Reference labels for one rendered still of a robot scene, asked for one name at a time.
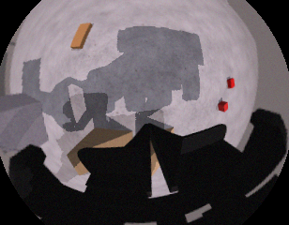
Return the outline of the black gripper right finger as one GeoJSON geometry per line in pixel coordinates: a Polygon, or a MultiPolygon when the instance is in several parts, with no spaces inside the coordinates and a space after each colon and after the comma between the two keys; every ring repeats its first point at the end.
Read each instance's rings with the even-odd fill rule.
{"type": "Polygon", "coordinates": [[[162,170],[164,181],[170,194],[178,191],[178,181],[186,164],[186,157],[192,151],[207,147],[226,136],[227,125],[218,124],[205,130],[192,132],[190,135],[175,135],[162,127],[148,123],[149,138],[155,147],[156,157],[162,170]]]}

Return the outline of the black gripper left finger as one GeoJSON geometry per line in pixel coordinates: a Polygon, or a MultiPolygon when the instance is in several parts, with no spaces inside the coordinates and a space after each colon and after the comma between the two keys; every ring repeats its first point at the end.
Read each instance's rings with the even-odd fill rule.
{"type": "Polygon", "coordinates": [[[148,124],[143,124],[126,146],[82,147],[78,150],[77,157],[89,173],[137,173],[148,198],[152,196],[151,139],[148,124]]]}

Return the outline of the orange rectangular block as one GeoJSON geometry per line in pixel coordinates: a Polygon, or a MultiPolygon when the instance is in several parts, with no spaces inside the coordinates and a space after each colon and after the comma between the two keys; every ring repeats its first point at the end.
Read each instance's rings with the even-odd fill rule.
{"type": "Polygon", "coordinates": [[[88,23],[81,23],[80,29],[77,30],[76,35],[72,40],[72,44],[70,44],[70,48],[73,49],[81,49],[84,47],[84,43],[87,40],[89,31],[92,30],[91,22],[88,23]]]}

